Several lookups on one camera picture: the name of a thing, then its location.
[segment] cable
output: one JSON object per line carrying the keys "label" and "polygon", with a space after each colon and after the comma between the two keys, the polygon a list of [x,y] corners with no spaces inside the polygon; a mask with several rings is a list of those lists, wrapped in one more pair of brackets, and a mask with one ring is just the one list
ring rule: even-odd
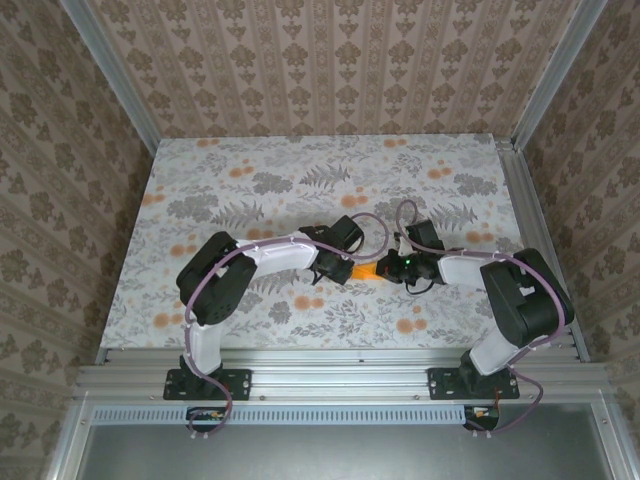
{"label": "cable", "polygon": [[[382,220],[380,217],[378,217],[377,215],[375,215],[373,213],[368,213],[368,212],[356,213],[351,218],[355,219],[355,218],[359,218],[359,217],[371,217],[374,220],[376,220],[380,225],[382,225],[382,228],[384,229],[384,241],[383,241],[382,247],[380,247],[380,249],[378,249],[376,252],[374,252],[372,254],[369,254],[369,255],[353,255],[353,254],[345,253],[345,252],[343,252],[341,250],[338,250],[337,248],[334,248],[334,247],[332,247],[330,245],[326,245],[326,244],[321,243],[321,242],[316,242],[314,240],[307,239],[307,238],[281,237],[281,238],[272,238],[272,239],[268,239],[268,240],[260,240],[260,241],[254,242],[254,243],[250,243],[248,245],[244,245],[242,247],[238,247],[235,250],[229,252],[224,257],[222,257],[222,259],[218,263],[216,263],[211,270],[209,270],[209,272],[205,275],[205,277],[202,279],[202,281],[198,284],[196,289],[193,291],[193,294],[189,298],[189,301],[187,302],[187,306],[186,306],[185,311],[184,311],[184,319],[185,319],[185,322],[186,322],[186,328],[184,330],[184,344],[185,344],[185,350],[186,350],[185,361],[189,364],[189,367],[191,368],[191,371],[195,375],[197,375],[198,377],[202,378],[206,382],[209,382],[212,385],[214,385],[216,388],[218,388],[224,394],[225,398],[227,399],[227,409],[226,409],[226,412],[225,412],[225,416],[220,421],[220,423],[218,425],[216,425],[213,428],[213,430],[211,430],[211,432],[208,432],[208,433],[214,434],[215,432],[220,430],[227,423],[227,421],[229,420],[229,418],[231,416],[231,412],[232,412],[232,409],[233,409],[233,399],[231,398],[231,394],[229,393],[229,390],[227,390],[224,385],[222,385],[220,382],[218,382],[215,378],[209,377],[206,373],[204,373],[202,370],[200,370],[195,365],[195,363],[192,361],[191,339],[189,337],[189,331],[191,329],[191,326],[195,322],[195,319],[191,318],[191,311],[193,310],[193,305],[196,302],[198,296],[200,295],[200,293],[202,293],[202,290],[204,290],[204,288],[207,285],[207,283],[209,283],[209,281],[215,276],[215,274],[224,265],[226,265],[232,258],[234,258],[237,255],[240,255],[241,253],[246,252],[248,250],[253,250],[255,248],[260,248],[260,247],[267,247],[267,246],[270,246],[270,245],[277,245],[277,244],[280,244],[280,243],[291,243],[291,244],[298,244],[298,245],[312,245],[314,247],[322,248],[322,249],[327,250],[329,252],[336,253],[336,254],[341,255],[343,257],[351,258],[352,260],[371,260],[372,258],[377,257],[378,255],[380,255],[381,253],[383,253],[386,250],[387,245],[389,244],[389,228],[384,223],[384,220]],[[193,419],[195,418],[195,416],[197,414],[198,414],[198,412],[194,413],[194,415],[191,417],[190,422],[189,422],[190,428],[192,429],[192,432],[193,432],[193,436],[196,435],[196,431],[193,430],[193,428],[192,428],[193,427]]]}
{"label": "cable", "polygon": [[404,288],[407,290],[407,293],[409,295],[422,295],[423,293],[427,293],[429,290],[431,290],[435,284],[436,284],[436,282],[432,281],[431,284],[429,284],[429,286],[427,288],[425,288],[424,290],[420,290],[418,292],[412,292],[411,290],[409,290],[409,284],[408,283],[404,284]]}
{"label": "cable", "polygon": [[[513,427],[515,427],[516,425],[518,425],[520,422],[522,422],[525,418],[527,418],[527,416],[529,416],[529,414],[536,409],[536,407],[540,404],[540,401],[542,400],[542,395],[544,394],[544,389],[542,388],[542,385],[540,383],[538,383],[537,381],[526,377],[524,375],[522,375],[521,373],[517,372],[514,368],[513,365],[519,361],[520,359],[522,359],[527,353],[529,353],[533,348],[542,345],[544,343],[548,343],[551,342],[554,338],[558,337],[558,335],[560,335],[562,333],[562,330],[564,329],[565,325],[566,325],[566,317],[564,314],[564,308],[562,307],[562,303],[560,302],[560,298],[558,297],[558,294],[555,292],[555,290],[553,289],[553,287],[549,284],[549,282],[547,282],[544,277],[542,277],[542,275],[540,275],[538,272],[536,272],[533,268],[531,268],[529,265],[527,265],[526,263],[518,260],[517,258],[512,257],[511,255],[507,255],[504,253],[490,253],[490,252],[479,252],[479,251],[473,251],[473,250],[436,250],[433,248],[427,248],[427,247],[423,247],[422,245],[412,241],[409,238],[409,235],[406,234],[406,232],[404,231],[404,229],[402,228],[402,225],[400,224],[400,220],[401,220],[401,212],[402,212],[402,207],[404,207],[405,205],[411,205],[413,207],[413,212],[414,212],[414,222],[418,217],[418,205],[416,205],[416,202],[414,202],[413,200],[403,200],[402,202],[400,202],[400,204],[398,205],[398,208],[396,210],[396,227],[398,229],[398,231],[400,232],[400,234],[404,237],[404,239],[409,242],[409,244],[411,244],[414,248],[418,249],[418,250],[422,250],[424,252],[429,252],[429,253],[436,253],[438,255],[457,255],[457,256],[470,256],[470,257],[479,257],[479,258],[493,258],[496,260],[506,260],[508,262],[511,262],[515,265],[517,265],[518,267],[520,267],[521,269],[523,269],[525,272],[527,272],[529,275],[531,275],[533,278],[535,278],[540,285],[542,285],[542,287],[547,291],[547,293],[549,294],[549,296],[551,297],[551,300],[553,300],[553,303],[556,307],[556,309],[558,310],[558,328],[556,329],[556,331],[554,333],[552,333],[551,335],[542,338],[540,340],[531,342],[530,345],[528,345],[528,348],[523,349],[518,355],[516,355],[514,358],[511,359],[511,361],[509,362],[509,364],[507,365],[507,368],[509,369],[509,371],[515,375],[517,378],[520,378],[521,380],[531,383],[533,385],[535,385],[539,392],[538,392],[538,396],[536,397],[536,399],[527,407],[527,409],[515,420],[513,420],[512,422],[508,423],[507,425],[500,427],[496,430],[493,430],[491,433],[487,431],[487,437],[493,434],[499,434],[499,433],[503,433],[506,432],[508,430],[511,430]],[[482,428],[480,425],[478,425],[475,422],[472,421],[468,421],[468,423],[476,428],[478,428],[481,431],[485,431],[484,428]]]}
{"label": "cable", "polygon": [[515,427],[516,425],[518,425],[520,422],[524,421],[524,419],[527,418],[529,416],[529,414],[531,412],[533,412],[538,407],[538,405],[540,404],[540,401],[542,400],[542,396],[544,394],[544,388],[542,388],[542,385],[539,382],[537,382],[533,378],[529,378],[529,377],[526,377],[526,376],[522,375],[520,372],[518,372],[512,366],[508,366],[507,368],[509,369],[509,371],[511,373],[513,373],[520,380],[525,381],[527,383],[530,383],[533,386],[537,387],[538,395],[536,396],[535,400],[529,404],[527,409],[524,412],[522,412],[522,414],[520,414],[520,416],[518,418],[516,418],[512,422],[506,424],[504,427],[500,427],[500,428],[498,428],[496,430],[492,430],[492,431],[485,430],[483,427],[478,425],[476,422],[474,422],[472,420],[467,420],[467,423],[469,425],[471,425],[472,427],[477,428],[481,432],[487,432],[487,436],[498,435],[500,433],[507,432],[507,431],[511,430],[513,427]]}

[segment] damask wallpaper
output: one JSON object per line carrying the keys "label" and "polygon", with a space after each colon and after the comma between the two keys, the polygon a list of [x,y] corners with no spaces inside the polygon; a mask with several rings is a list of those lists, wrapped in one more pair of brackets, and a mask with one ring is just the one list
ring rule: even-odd
{"label": "damask wallpaper", "polygon": [[55,447],[150,164],[58,2],[0,2],[0,478]]}
{"label": "damask wallpaper", "polygon": [[610,1],[526,156],[595,360],[640,445],[640,2]]}
{"label": "damask wallpaper", "polygon": [[164,137],[510,135],[578,0],[90,0]]}

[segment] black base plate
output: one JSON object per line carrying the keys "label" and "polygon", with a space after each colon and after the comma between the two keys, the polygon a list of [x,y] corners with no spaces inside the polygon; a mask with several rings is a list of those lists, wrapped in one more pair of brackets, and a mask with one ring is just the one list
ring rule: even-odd
{"label": "black base plate", "polygon": [[[248,369],[224,369],[217,380],[222,383],[234,400],[249,400],[251,393],[251,370]],[[165,400],[225,400],[224,394],[215,389],[210,396],[204,396],[197,392],[187,392],[185,390],[184,370],[176,368],[167,372],[167,379],[164,383]]]}
{"label": "black base plate", "polygon": [[430,368],[427,377],[431,400],[495,400],[496,393],[500,399],[520,398],[516,377],[507,369],[491,375],[487,388],[474,393],[467,391],[458,368]]}

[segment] tabletop surface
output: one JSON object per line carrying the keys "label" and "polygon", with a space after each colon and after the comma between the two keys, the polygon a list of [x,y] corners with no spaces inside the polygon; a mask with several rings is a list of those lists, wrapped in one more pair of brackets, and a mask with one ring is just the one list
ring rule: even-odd
{"label": "tabletop surface", "polygon": [[[218,231],[269,238],[365,211],[395,230],[405,198],[433,220],[447,248],[522,248],[488,134],[163,140],[102,346],[181,346],[175,279]],[[382,230],[358,222],[366,235],[361,253],[372,253]],[[310,271],[291,270],[252,282],[225,321],[223,347],[467,347],[493,324],[481,290],[436,286],[414,297],[385,281],[312,286],[312,279]]]}

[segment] ventilation grille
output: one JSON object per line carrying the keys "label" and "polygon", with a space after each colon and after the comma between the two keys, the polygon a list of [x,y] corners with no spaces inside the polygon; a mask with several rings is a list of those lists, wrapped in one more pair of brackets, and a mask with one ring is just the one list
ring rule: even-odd
{"label": "ventilation grille", "polygon": [[[92,425],[184,425],[186,406],[99,406]],[[233,408],[234,425],[461,425],[462,405],[406,406],[253,406]],[[196,420],[194,424],[216,423]]]}

